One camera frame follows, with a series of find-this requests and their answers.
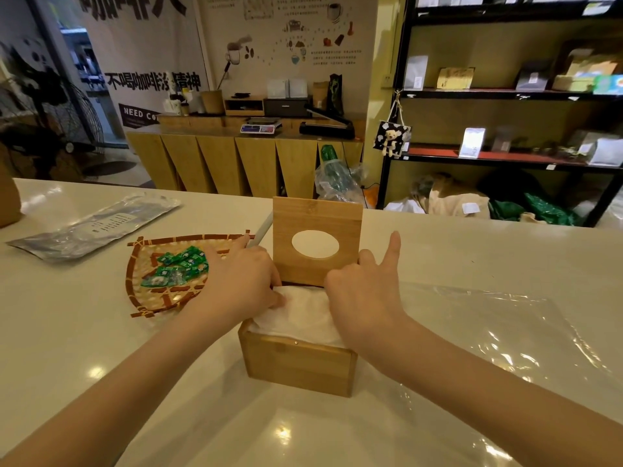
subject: white table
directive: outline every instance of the white table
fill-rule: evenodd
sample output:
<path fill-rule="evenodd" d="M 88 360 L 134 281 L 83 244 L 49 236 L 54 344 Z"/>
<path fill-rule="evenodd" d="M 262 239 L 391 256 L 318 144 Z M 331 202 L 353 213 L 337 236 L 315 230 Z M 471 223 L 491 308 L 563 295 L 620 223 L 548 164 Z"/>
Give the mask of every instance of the white table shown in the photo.
<path fill-rule="evenodd" d="M 2 242 L 141 191 L 17 182 L 26 216 L 0 230 Z M 0 246 L 0 455 L 174 317 L 129 317 L 128 241 L 254 231 L 272 209 L 261 198 L 156 192 L 184 206 L 77 263 L 52 265 Z M 623 375 L 623 234 L 366 210 L 361 247 L 380 259 L 394 229 L 402 235 L 401 281 L 550 298 Z M 272 250 L 272 231 L 262 245 Z M 597 409 L 623 420 L 615 404 Z M 193 364 L 118 465 L 482 465 L 482 446 L 465 446 L 474 438 L 468 432 L 365 362 L 351 399 L 248 379 L 231 332 Z"/>

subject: coffee cup illustration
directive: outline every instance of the coffee cup illustration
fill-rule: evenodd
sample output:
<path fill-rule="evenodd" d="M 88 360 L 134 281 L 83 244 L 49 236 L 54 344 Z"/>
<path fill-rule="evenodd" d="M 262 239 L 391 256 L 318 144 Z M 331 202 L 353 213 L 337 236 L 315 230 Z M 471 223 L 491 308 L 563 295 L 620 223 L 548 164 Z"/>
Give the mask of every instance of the coffee cup illustration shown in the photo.
<path fill-rule="evenodd" d="M 339 3 L 331 3 L 327 9 L 327 16 L 332 23 L 337 23 L 342 15 L 342 5 Z"/>

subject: tissue box lid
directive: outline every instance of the tissue box lid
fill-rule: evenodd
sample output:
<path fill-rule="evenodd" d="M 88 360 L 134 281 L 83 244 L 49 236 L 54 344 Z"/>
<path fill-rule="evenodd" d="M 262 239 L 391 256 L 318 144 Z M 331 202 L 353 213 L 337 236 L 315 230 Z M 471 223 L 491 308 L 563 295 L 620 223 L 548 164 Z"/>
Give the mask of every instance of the tissue box lid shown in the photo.
<path fill-rule="evenodd" d="M 275 197 L 273 215 L 273 260 L 282 281 L 324 286 L 330 270 L 357 262 L 363 205 Z M 307 230 L 330 234 L 339 250 L 323 259 L 301 254 L 294 249 L 292 238 Z"/>

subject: wooden tissue box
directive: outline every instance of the wooden tissue box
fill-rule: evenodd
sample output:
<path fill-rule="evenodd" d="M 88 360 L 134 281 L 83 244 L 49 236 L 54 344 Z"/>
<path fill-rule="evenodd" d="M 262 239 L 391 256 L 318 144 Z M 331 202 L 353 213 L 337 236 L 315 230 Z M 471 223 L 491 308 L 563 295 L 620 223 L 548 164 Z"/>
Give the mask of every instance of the wooden tissue box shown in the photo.
<path fill-rule="evenodd" d="M 273 213 L 273 259 L 284 285 L 322 286 L 331 269 L 357 262 L 362 205 L 275 197 Z M 339 250 L 324 259 L 302 255 L 294 249 L 292 238 L 305 230 L 332 235 L 339 243 Z M 351 396 L 357 353 L 291 337 L 257 334 L 249 331 L 252 323 L 253 320 L 248 319 L 238 330 L 249 377 L 341 397 Z"/>

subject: poster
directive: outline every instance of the poster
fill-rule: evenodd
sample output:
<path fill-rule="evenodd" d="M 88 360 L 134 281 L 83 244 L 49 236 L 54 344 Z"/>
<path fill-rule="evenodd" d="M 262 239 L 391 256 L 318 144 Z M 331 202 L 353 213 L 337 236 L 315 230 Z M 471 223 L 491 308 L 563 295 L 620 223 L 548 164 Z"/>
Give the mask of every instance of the poster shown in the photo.
<path fill-rule="evenodd" d="M 221 89 L 267 93 L 269 79 L 313 82 L 343 75 L 347 113 L 368 110 L 377 0 L 199 0 L 213 68 Z"/>
<path fill-rule="evenodd" d="M 154 124 L 171 88 L 209 90 L 192 0 L 78 0 L 123 127 Z"/>

